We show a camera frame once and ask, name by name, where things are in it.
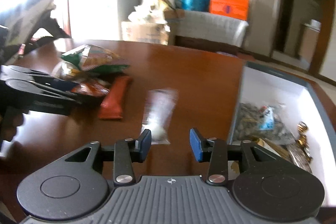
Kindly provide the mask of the white plastic bags pile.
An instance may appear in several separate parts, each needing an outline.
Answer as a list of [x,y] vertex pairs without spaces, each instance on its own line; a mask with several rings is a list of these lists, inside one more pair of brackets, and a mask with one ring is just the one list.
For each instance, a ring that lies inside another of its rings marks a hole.
[[159,8],[158,0],[142,0],[141,4],[134,7],[128,19],[133,23],[165,24],[163,11]]

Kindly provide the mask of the wooden kitchen cabinet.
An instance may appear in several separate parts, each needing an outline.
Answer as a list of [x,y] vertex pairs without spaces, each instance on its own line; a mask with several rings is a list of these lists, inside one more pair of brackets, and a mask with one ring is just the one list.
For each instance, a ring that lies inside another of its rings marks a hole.
[[319,30],[309,24],[302,25],[302,36],[299,48],[299,56],[311,63],[319,37]]

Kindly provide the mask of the small clear white candy bag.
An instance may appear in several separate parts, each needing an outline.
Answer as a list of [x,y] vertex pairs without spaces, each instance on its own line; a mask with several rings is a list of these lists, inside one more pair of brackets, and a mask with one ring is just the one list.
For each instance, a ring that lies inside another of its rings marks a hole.
[[151,144],[170,144],[168,129],[178,100],[175,89],[150,90],[146,97],[142,129],[151,131]]

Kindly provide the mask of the small orange snack packet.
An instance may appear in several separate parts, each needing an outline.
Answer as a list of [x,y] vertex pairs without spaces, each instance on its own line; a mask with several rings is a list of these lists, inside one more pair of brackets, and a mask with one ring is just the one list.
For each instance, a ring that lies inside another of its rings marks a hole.
[[86,96],[103,97],[109,93],[109,89],[96,80],[84,81],[71,89],[72,93]]

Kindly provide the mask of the long orange snack bar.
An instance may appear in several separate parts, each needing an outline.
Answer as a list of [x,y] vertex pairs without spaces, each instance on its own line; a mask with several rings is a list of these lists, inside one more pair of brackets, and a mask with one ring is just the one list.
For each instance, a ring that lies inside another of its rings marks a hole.
[[121,120],[123,118],[123,102],[125,94],[132,78],[127,75],[117,76],[109,93],[103,99],[98,111],[98,119],[100,120]]

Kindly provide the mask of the grey blue cardboard box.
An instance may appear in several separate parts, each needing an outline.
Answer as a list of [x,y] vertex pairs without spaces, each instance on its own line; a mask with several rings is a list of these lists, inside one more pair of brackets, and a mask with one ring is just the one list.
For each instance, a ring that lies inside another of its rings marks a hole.
[[306,80],[264,65],[248,62],[243,67],[238,87],[238,98],[227,143],[238,143],[235,129],[241,103],[257,107],[277,105],[280,118],[294,135],[297,125],[306,123],[307,142],[313,158],[312,173],[325,189],[324,207],[335,206],[335,129],[317,93]]

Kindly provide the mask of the gold brown candy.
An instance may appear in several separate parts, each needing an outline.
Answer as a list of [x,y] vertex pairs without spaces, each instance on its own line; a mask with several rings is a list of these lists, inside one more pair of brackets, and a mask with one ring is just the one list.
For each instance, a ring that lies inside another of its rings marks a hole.
[[300,121],[297,125],[297,129],[298,129],[299,137],[296,140],[296,142],[299,145],[300,149],[303,150],[307,161],[311,162],[313,158],[310,154],[310,149],[307,143],[307,136],[306,136],[306,133],[308,132],[309,128],[306,125],[306,123],[304,123],[303,121]]

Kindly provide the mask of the white small refrigerator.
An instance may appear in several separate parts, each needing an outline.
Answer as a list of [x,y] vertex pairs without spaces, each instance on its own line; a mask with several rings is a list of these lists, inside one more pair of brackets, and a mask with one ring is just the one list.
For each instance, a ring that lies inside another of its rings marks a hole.
[[77,40],[122,40],[121,23],[138,0],[68,0],[71,37]]

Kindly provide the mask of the white cloth covered cabinet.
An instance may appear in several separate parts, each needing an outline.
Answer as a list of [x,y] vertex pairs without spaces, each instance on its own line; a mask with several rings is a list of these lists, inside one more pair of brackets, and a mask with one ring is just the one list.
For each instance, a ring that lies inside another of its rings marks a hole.
[[241,47],[248,26],[245,20],[208,12],[185,11],[176,34]]

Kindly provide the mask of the green chips bag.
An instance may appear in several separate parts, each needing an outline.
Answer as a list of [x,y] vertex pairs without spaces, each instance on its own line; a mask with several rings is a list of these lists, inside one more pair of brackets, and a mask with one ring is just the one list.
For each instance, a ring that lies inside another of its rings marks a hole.
[[109,74],[120,73],[129,62],[113,51],[92,44],[84,44],[63,53],[60,58],[71,63],[81,72]]

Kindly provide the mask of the clear bag of walnuts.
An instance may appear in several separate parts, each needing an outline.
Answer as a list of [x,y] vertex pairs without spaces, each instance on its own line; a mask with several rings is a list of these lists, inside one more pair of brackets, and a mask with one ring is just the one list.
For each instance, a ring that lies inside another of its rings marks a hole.
[[60,61],[54,68],[51,73],[52,77],[65,80],[65,81],[75,81],[85,77],[85,73],[82,72],[75,65],[67,62]]

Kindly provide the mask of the brown cardboard carton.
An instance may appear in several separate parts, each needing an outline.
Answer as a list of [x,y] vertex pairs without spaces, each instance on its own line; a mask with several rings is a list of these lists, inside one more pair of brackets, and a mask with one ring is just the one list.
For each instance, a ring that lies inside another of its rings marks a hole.
[[165,46],[169,43],[170,29],[166,24],[122,22],[121,31],[123,41]]

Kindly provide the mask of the clear bag of nuts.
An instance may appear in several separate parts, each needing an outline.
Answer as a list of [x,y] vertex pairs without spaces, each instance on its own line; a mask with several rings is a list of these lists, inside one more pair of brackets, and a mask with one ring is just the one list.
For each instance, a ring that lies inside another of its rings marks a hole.
[[294,142],[294,135],[285,123],[283,103],[262,105],[241,103],[236,117],[233,140],[262,138],[277,145]]

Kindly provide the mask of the small cardboard box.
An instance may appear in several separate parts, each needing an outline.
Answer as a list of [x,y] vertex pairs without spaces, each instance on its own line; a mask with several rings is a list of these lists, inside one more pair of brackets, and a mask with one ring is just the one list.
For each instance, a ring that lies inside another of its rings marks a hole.
[[185,11],[183,9],[166,10],[163,12],[163,15],[166,21],[181,19],[185,17]]

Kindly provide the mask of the olive brown snack packet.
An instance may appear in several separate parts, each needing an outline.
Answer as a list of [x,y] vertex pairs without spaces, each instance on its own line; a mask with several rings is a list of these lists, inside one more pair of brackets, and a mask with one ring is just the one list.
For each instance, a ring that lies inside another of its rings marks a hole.
[[290,161],[289,153],[286,149],[282,148],[280,145],[276,145],[269,141],[268,139],[257,138],[256,143],[263,148],[275,153],[281,158]]

